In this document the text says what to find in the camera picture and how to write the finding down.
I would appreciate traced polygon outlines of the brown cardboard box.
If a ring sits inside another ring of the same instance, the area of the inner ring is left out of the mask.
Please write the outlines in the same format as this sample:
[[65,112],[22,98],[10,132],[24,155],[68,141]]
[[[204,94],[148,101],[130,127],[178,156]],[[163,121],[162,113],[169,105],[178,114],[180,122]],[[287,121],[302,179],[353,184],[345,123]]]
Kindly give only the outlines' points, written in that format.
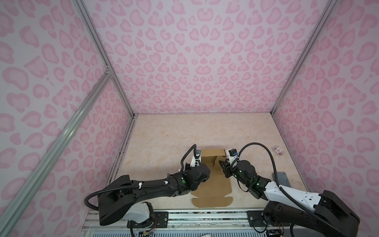
[[210,169],[210,177],[199,185],[191,194],[195,196],[191,202],[198,208],[227,207],[232,204],[231,181],[225,177],[219,161],[227,158],[225,149],[202,149],[201,163]]

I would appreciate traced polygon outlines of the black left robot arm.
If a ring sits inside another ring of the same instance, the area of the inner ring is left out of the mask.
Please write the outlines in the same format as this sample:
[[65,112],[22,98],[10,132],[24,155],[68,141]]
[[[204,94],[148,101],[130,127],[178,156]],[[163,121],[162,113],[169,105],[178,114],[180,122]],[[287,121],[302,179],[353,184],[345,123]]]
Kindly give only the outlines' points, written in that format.
[[187,195],[206,182],[210,173],[210,169],[201,164],[159,180],[137,181],[123,175],[95,195],[100,225],[107,226],[121,220],[136,203],[158,197]]

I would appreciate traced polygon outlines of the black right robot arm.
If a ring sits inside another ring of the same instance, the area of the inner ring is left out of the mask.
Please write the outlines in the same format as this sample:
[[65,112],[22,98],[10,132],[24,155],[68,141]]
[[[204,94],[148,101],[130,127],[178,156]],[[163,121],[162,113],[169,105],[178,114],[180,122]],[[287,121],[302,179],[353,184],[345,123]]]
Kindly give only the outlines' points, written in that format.
[[234,177],[246,192],[268,203],[266,223],[289,223],[315,230],[326,237],[356,237],[360,218],[335,193],[296,190],[259,176],[249,161],[219,162],[226,178]]

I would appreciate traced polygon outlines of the small pink card packet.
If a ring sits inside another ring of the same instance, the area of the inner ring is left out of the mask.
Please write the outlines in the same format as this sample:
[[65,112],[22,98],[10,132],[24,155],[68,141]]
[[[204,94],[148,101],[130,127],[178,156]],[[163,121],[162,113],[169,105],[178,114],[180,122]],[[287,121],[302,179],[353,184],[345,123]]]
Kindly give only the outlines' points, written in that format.
[[272,150],[273,150],[273,151],[274,151],[279,157],[283,156],[284,153],[285,153],[284,149],[283,149],[282,147],[280,147],[280,146],[274,146],[274,147],[272,147]]

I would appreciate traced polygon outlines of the grey foam pad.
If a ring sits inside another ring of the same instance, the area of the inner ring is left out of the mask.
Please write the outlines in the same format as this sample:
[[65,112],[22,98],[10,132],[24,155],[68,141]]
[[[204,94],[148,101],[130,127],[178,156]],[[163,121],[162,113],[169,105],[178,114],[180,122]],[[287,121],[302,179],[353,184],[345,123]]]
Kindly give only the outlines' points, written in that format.
[[289,181],[287,174],[285,172],[278,171],[276,174],[273,173],[272,178],[273,178],[273,182],[276,183],[276,181],[278,181],[278,185],[282,185],[282,186],[291,188],[290,181]]

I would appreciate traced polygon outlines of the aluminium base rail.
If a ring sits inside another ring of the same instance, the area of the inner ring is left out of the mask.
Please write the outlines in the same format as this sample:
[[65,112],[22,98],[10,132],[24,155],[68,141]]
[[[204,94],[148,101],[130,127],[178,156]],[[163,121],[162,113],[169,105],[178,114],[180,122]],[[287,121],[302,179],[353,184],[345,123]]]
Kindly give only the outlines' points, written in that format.
[[268,225],[264,228],[251,228],[246,211],[256,208],[227,209],[167,209],[169,212],[167,228],[148,229],[127,228],[128,221],[121,220],[108,226],[100,226],[99,215],[91,211],[84,223],[81,237],[319,237],[320,233],[301,226],[290,224]]

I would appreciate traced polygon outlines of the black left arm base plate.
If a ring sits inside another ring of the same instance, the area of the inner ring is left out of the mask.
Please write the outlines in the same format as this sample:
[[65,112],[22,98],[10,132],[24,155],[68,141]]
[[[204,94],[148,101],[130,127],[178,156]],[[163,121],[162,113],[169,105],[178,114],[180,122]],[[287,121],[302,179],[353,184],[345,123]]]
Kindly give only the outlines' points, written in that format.
[[155,212],[152,217],[142,223],[136,223],[133,221],[128,221],[127,228],[132,227],[133,229],[151,229],[155,228],[167,228],[168,226],[169,212],[158,211]]

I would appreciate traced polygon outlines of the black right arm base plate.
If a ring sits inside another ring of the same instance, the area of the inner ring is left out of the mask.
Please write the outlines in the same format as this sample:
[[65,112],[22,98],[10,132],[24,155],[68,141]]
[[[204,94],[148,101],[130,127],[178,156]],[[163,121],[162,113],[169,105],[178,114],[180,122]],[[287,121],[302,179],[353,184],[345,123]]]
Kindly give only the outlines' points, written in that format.
[[268,226],[268,224],[265,222],[262,210],[249,210],[246,211],[246,213],[249,226],[251,228],[264,228]]

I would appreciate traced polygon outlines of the aluminium diagonal frame strut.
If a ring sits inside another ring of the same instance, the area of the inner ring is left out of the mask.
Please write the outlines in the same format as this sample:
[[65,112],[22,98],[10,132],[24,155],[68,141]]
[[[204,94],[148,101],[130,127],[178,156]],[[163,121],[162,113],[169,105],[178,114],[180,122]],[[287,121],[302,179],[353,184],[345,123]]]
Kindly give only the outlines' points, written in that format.
[[66,147],[72,140],[74,134],[85,120],[89,111],[99,98],[103,89],[107,86],[112,78],[112,72],[104,73],[101,80],[97,83],[91,93],[86,97],[77,112],[67,123],[65,129],[55,140],[50,149],[47,151],[41,162],[26,180],[15,198],[10,202],[9,206],[1,216],[1,236],[7,237],[12,232],[29,203],[36,195],[37,191],[51,172],[57,160],[65,151]]

